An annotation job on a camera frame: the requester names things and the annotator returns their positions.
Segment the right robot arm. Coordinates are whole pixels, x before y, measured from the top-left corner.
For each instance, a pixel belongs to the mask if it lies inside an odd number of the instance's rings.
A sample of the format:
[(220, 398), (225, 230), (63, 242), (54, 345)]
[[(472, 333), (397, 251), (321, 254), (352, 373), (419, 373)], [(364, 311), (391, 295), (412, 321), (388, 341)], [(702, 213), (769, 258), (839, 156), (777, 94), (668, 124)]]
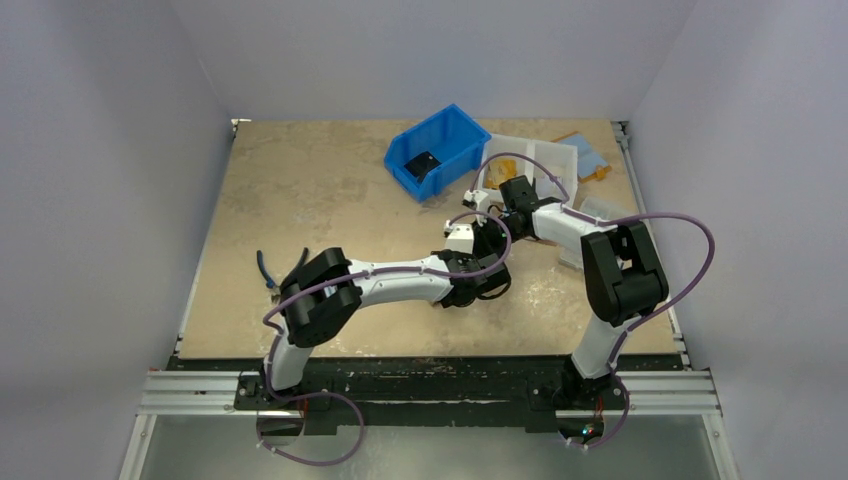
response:
[(647, 226), (640, 220), (615, 225), (568, 208), (556, 197), (541, 198), (525, 176), (503, 182), (500, 220), (508, 227), (476, 223), (475, 247), (502, 253), (517, 240), (554, 243), (579, 255), (592, 315), (583, 337), (565, 361), (553, 397), (584, 407), (609, 387), (629, 327), (653, 313), (669, 294)]

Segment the clear plastic screw box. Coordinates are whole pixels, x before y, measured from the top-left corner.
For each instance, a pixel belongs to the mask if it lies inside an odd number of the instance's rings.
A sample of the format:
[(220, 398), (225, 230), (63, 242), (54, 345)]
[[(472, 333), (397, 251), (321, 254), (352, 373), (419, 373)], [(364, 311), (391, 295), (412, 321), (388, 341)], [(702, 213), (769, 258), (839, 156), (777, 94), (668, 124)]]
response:
[[(587, 196), (581, 203), (578, 211), (602, 220), (616, 220), (635, 215), (635, 212), (631, 209), (624, 208), (596, 196)], [(562, 246), (559, 254), (559, 263), (576, 271), (583, 271), (584, 269), (580, 243), (581, 236), (581, 233), (571, 234)]]

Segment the black card in blue bin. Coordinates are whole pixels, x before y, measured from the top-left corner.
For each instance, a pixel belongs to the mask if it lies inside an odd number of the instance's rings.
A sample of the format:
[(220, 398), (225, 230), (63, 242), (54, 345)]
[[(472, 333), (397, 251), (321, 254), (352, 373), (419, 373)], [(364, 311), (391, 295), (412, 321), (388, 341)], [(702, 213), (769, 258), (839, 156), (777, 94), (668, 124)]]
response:
[(404, 164), (405, 170), (421, 184), (429, 173), (441, 166), (441, 162), (429, 151), (424, 151)]

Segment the white divided plastic tray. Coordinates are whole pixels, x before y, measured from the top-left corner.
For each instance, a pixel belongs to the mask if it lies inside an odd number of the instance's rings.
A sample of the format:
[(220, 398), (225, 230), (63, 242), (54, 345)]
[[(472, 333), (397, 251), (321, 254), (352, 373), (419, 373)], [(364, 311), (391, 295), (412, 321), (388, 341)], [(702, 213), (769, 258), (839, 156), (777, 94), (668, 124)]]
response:
[[(504, 153), (500, 157), (517, 160), (518, 175), (526, 176), (540, 198), (554, 197), (572, 207), (577, 197), (577, 149), (554, 142), (523, 137), (492, 134), (483, 147), (481, 162)], [(488, 164), (481, 167), (474, 190), (484, 190), (492, 202), (502, 203), (498, 190), (483, 187), (483, 177)]]

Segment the orange card holder in tray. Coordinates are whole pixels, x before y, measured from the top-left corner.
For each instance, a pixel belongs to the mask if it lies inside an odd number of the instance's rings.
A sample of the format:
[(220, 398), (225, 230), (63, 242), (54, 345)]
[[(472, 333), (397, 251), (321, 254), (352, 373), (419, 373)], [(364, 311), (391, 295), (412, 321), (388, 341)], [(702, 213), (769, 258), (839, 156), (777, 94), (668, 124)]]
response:
[(513, 157), (499, 157), (488, 164), (483, 177), (483, 187), (498, 190), (502, 183), (517, 175), (517, 160)]

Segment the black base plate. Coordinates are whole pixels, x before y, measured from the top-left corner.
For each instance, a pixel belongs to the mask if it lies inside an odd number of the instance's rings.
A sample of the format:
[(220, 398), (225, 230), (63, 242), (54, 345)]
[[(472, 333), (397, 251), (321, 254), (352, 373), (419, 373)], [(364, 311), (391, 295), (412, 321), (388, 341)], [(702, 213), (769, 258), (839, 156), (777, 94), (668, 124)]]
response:
[(331, 435), (340, 426), (519, 427), (554, 432), (558, 411), (597, 421), (624, 406), (623, 390), (609, 387), (586, 402), (563, 404), (553, 397), (569, 355), (473, 357), (318, 357), (306, 364), (302, 381), (273, 395), (259, 359), (181, 360), (176, 372), (237, 375), (232, 396), (237, 411), (285, 413), (309, 435)]

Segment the blue plastic bin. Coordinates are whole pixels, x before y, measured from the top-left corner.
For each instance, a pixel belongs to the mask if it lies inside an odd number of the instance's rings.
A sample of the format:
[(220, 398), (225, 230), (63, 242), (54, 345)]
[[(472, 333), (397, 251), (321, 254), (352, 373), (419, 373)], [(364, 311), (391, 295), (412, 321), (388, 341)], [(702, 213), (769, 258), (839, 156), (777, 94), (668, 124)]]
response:
[[(491, 134), (471, 116), (451, 104), (396, 136), (384, 155), (384, 167), (415, 201), (422, 203), (478, 169), (490, 138)], [(431, 152), (441, 166), (418, 184), (404, 164), (424, 151)]]

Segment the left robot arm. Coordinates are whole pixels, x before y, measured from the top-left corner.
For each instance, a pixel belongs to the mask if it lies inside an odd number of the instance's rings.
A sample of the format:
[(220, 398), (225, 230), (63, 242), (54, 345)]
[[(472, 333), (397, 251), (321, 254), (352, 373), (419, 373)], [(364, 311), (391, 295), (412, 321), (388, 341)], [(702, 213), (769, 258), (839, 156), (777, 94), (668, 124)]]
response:
[(263, 318), (275, 337), (259, 395), (275, 409), (292, 405), (314, 348), (335, 338), (359, 310), (404, 301), (464, 308), (498, 298), (511, 282), (496, 253), (441, 250), (407, 262), (373, 263), (326, 249), (297, 264), (280, 286), (278, 305)]

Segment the blue handled pliers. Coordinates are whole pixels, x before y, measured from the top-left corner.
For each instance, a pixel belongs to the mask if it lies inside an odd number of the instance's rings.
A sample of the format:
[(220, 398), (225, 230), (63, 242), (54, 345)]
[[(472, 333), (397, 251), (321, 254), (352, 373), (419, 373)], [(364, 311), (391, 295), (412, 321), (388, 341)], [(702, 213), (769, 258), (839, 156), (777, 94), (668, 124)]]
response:
[(283, 277), (280, 281), (277, 281), (268, 271), (264, 261), (264, 254), (261, 250), (256, 251), (256, 264), (257, 268), (262, 276), (265, 286), (269, 290), (280, 290), (281, 288), (286, 288), (290, 285), (294, 280), (297, 272), (303, 267), (309, 257), (309, 249), (304, 247), (302, 249), (301, 255), (296, 262), (295, 266), (289, 271), (289, 273)]

